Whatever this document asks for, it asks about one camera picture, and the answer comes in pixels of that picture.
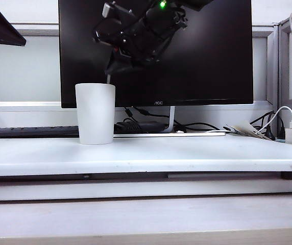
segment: metal frame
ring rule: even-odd
[[[267,38],[267,68],[266,92],[267,101],[272,104],[273,110],[278,109],[278,68],[279,68],[279,27],[275,23],[270,26],[253,26],[253,37]],[[278,124],[273,122],[272,130],[276,134]]]
[[[279,25],[279,105],[292,108],[289,99],[289,19]]]

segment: white desk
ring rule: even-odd
[[[195,171],[292,171],[292,145],[232,135],[0,139],[0,176]],[[11,184],[0,188],[26,185]],[[0,203],[0,244],[292,244],[292,194]]]
[[[190,171],[292,171],[292,145],[234,135],[116,138],[105,145],[0,139],[0,176]]]

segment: monitor screen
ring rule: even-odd
[[[93,40],[104,0],[59,0],[61,101],[76,106],[75,85],[106,83],[113,47]],[[136,16],[148,0],[116,0]],[[251,104],[251,0],[213,0],[182,7],[187,28],[175,32],[158,62],[111,75],[117,107]]]

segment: paper cup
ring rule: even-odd
[[[79,138],[81,144],[113,141],[115,86],[104,83],[76,85]]]

